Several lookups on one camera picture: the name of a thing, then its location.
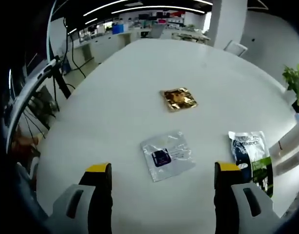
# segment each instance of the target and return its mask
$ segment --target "floor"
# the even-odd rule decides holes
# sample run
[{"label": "floor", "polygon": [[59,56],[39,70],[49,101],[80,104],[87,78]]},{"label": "floor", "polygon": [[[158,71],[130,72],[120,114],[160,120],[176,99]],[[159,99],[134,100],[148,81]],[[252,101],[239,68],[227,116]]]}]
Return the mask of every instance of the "floor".
[{"label": "floor", "polygon": [[[88,76],[97,66],[98,64],[94,61],[94,59],[92,59],[89,62],[87,62],[85,65],[83,65],[80,69],[86,76]],[[74,86],[75,88],[77,88],[77,86],[84,80],[84,77],[79,70],[71,71],[68,74],[66,74],[64,77],[66,83]]]}]

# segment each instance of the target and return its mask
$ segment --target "potted plant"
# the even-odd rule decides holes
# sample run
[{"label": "potted plant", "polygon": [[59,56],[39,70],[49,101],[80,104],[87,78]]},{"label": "potted plant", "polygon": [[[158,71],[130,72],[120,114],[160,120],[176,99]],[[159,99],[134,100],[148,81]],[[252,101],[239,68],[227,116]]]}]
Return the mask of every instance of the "potted plant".
[{"label": "potted plant", "polygon": [[297,65],[296,70],[285,66],[282,75],[288,84],[287,92],[285,94],[286,101],[288,104],[292,105],[297,100],[297,105],[299,106],[299,64]]}]

